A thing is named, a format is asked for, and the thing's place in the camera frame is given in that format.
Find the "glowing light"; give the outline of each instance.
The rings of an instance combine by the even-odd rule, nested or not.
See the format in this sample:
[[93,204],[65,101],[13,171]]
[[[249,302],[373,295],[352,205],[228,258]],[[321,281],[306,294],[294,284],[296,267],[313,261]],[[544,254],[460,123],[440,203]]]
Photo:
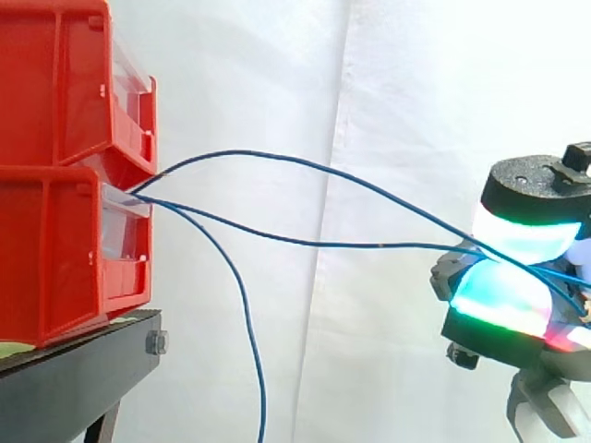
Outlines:
[[552,297],[544,283],[524,270],[484,260],[464,275],[451,306],[461,314],[542,338]]
[[581,223],[527,226],[499,218],[478,205],[472,234],[526,265],[560,257],[573,243]]

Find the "white fabric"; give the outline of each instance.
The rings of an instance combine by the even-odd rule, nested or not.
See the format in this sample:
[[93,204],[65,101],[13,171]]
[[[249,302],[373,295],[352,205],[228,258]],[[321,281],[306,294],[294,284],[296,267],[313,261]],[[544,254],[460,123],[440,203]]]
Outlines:
[[[159,80],[161,166],[232,148],[290,153],[469,229],[493,162],[591,138],[586,0],[111,3]],[[326,185],[296,166],[226,159],[150,194],[308,239],[455,241],[383,198]],[[468,373],[444,357],[445,308],[428,286],[437,253],[317,259],[205,224],[252,299],[268,443],[514,441],[513,371],[485,361]],[[259,394],[233,277],[161,210],[155,241],[152,305],[170,353],[125,398],[115,442],[255,441]]]
[[[489,166],[591,136],[584,2],[353,3],[332,166],[469,229]],[[337,179],[322,239],[453,242]],[[444,358],[438,254],[322,251],[296,443],[515,441],[514,371]],[[555,441],[546,432],[548,441]]]

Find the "red storage drawer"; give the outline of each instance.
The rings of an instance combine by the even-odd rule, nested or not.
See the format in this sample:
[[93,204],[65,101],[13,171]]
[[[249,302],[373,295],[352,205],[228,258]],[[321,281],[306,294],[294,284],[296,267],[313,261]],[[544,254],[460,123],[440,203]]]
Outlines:
[[0,165],[84,165],[129,189],[156,171],[156,84],[103,0],[0,0]]
[[151,207],[86,167],[0,167],[0,341],[45,346],[151,297]]

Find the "screw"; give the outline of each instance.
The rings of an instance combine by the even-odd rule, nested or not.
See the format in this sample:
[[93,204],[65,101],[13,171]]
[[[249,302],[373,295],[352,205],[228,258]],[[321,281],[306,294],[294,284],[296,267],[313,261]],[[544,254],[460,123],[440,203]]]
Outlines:
[[146,339],[146,352],[151,355],[165,355],[168,352],[168,331],[151,331]]

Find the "blue cable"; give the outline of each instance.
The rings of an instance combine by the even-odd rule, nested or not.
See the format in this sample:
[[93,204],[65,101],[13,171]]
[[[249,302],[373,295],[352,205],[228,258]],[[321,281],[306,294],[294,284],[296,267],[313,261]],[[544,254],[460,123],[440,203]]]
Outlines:
[[318,163],[311,162],[311,161],[304,160],[304,159],[299,159],[297,157],[291,157],[291,156],[281,155],[281,154],[271,154],[269,152],[259,152],[259,151],[254,151],[254,150],[222,150],[222,151],[218,151],[218,152],[211,152],[209,154],[203,154],[203,155],[199,155],[197,157],[192,157],[190,159],[183,160],[183,161],[165,169],[161,173],[152,177],[150,180],[148,180],[143,185],[138,186],[132,192],[132,194],[137,194],[139,191],[142,191],[143,189],[147,188],[148,186],[151,186],[152,184],[161,180],[166,175],[169,175],[169,174],[173,173],[174,171],[176,171],[177,169],[183,168],[189,164],[201,162],[201,161],[208,160],[208,159],[214,159],[214,158],[218,158],[218,157],[228,157],[228,156],[234,156],[234,155],[258,157],[258,158],[263,158],[263,159],[276,160],[279,162],[291,162],[291,163],[299,164],[302,166],[306,166],[308,168],[315,169],[317,171],[324,172],[326,174],[335,175],[335,176],[341,177],[347,181],[353,182],[357,185],[363,186],[364,188],[369,189],[369,190],[387,198],[390,201],[393,201],[394,203],[402,206],[403,208],[406,208],[407,210],[410,210],[410,211],[414,212],[415,214],[439,225],[439,227],[449,231],[450,233],[456,234],[457,236],[463,238],[464,240],[467,240],[467,241],[471,242],[472,244],[477,245],[486,251],[489,251],[491,254],[494,254],[496,257],[498,257],[502,260],[505,260],[505,261],[513,264],[514,266],[518,267],[519,269],[522,269],[525,272],[533,275],[534,277],[536,277],[537,279],[542,281],[544,284],[546,284],[551,290],[553,290],[554,292],[559,294],[574,309],[574,311],[579,315],[579,317],[586,316],[586,312],[581,306],[579,306],[566,292],[564,292],[560,287],[558,287],[558,285],[556,285],[554,282],[552,282],[552,281],[548,280],[546,277],[544,277],[544,275],[542,273],[540,273],[537,269],[534,269],[532,267],[524,265],[523,263],[519,262],[518,260],[515,260],[514,258],[511,258],[511,257],[501,253],[500,251],[496,250],[492,246],[487,245],[486,243],[481,242],[481,241],[477,240],[476,238],[473,238],[470,234],[463,232],[462,230],[450,225],[448,222],[446,222],[446,221],[436,217],[435,215],[413,205],[412,203],[407,202],[406,200],[404,200],[402,198],[395,196],[394,194],[386,191],[385,189],[382,189],[379,186],[375,186],[366,180],[358,178],[352,174],[345,173],[343,171],[339,171],[339,170],[334,169],[330,166],[324,166],[322,164],[318,164]]
[[[183,205],[181,203],[176,203],[176,202],[168,201],[168,200],[161,200],[158,198],[152,198],[152,197],[147,197],[147,196],[143,196],[143,195],[141,195],[141,196],[137,195],[137,197],[142,198],[142,199],[149,201],[151,203],[166,203],[166,204],[175,206],[176,208],[178,208],[180,210],[185,210],[187,212],[193,212],[193,213],[198,214],[202,217],[205,217],[205,218],[208,218],[211,220],[215,220],[216,222],[226,224],[226,225],[231,226],[233,228],[239,229],[240,231],[243,231],[245,233],[252,233],[252,234],[257,235],[262,238],[266,238],[266,239],[274,240],[274,241],[278,241],[278,242],[283,242],[283,243],[288,243],[291,245],[320,247],[320,248],[339,248],[339,249],[400,249],[400,248],[404,248],[404,247],[418,247],[418,248],[422,248],[422,249],[434,249],[434,250],[441,250],[441,251],[458,252],[461,254],[467,254],[467,255],[475,256],[475,257],[479,257],[479,258],[487,258],[488,257],[479,250],[466,249],[466,248],[462,248],[460,246],[434,245],[434,244],[430,244],[430,243],[344,243],[344,242],[313,242],[310,240],[300,240],[300,239],[293,238],[293,237],[285,237],[285,236],[277,235],[274,233],[266,233],[264,231],[259,231],[257,229],[253,229],[248,226],[245,226],[244,224],[236,223],[235,221],[225,219],[224,217],[220,217],[219,215],[212,214],[212,213],[207,212],[205,210],[198,210],[197,208]],[[541,266],[536,266],[535,268],[537,270],[539,270],[540,272],[542,272],[544,274],[548,274],[552,277],[556,277],[559,280],[567,281],[567,282],[576,284],[578,286],[582,286],[582,287],[591,289],[591,283],[581,280],[581,279],[578,279],[576,277],[564,274],[563,272],[560,272],[558,270],[548,269],[548,268],[544,268]]]
[[199,223],[197,223],[195,220],[193,220],[192,217],[186,215],[185,212],[183,212],[182,210],[176,208],[174,205],[169,204],[165,201],[155,201],[154,199],[145,198],[145,197],[141,197],[141,196],[137,196],[137,197],[139,199],[142,199],[142,200],[150,202],[150,203],[154,203],[156,205],[159,205],[163,208],[166,208],[166,209],[176,213],[176,215],[179,215],[180,217],[184,218],[189,223],[191,223],[193,226],[195,226],[197,229],[199,229],[210,240],[210,242],[213,243],[213,245],[220,252],[220,254],[222,254],[223,259],[225,260],[225,262],[228,264],[228,266],[232,270],[232,273],[235,276],[236,282],[238,283],[238,287],[240,288],[240,295],[242,296],[242,305],[244,307],[244,317],[245,317],[245,321],[247,323],[248,340],[250,341],[250,348],[252,350],[252,355],[254,357],[255,367],[257,369],[257,377],[259,380],[260,422],[259,422],[259,437],[258,437],[257,441],[258,441],[258,443],[263,443],[263,440],[265,438],[265,428],[267,425],[267,390],[265,388],[265,377],[264,377],[263,370],[262,370],[262,363],[260,361],[259,346],[257,345],[257,339],[255,336],[254,328],[252,326],[252,319],[250,317],[250,306],[249,306],[249,302],[248,302],[247,289],[244,285],[244,282],[242,281],[242,277],[240,276],[238,269],[236,268],[232,259],[223,250],[222,246],[215,240],[215,238],[213,238],[213,236],[203,226],[201,226]]
[[311,246],[311,247],[328,247],[328,248],[349,248],[349,249],[405,249],[405,248],[419,248],[419,249],[433,249],[437,251],[451,251],[451,252],[459,252],[471,256],[476,257],[486,257],[482,252],[476,250],[465,249],[459,246],[447,246],[447,245],[435,245],[432,243],[417,243],[417,242],[407,242],[407,243],[343,243],[343,242],[312,242],[308,240],[299,240],[296,238],[290,237],[283,237],[280,235],[276,235],[274,233],[265,233],[263,231],[258,231],[256,229],[249,228],[248,226],[244,226],[242,224],[236,223],[234,221],[230,221],[219,217],[214,214],[210,214],[204,210],[198,210],[197,208],[192,208],[190,206],[182,205],[179,203],[174,203],[173,201],[168,200],[160,200],[159,198],[152,198],[144,195],[136,194],[137,198],[140,198],[148,203],[154,204],[166,204],[170,206],[174,206],[179,210],[186,210],[189,212],[194,212],[198,215],[203,217],[216,220],[217,222],[221,222],[232,226],[236,229],[241,231],[245,231],[247,233],[253,233],[263,238],[276,240],[279,242],[290,243],[293,245],[301,245],[301,246]]

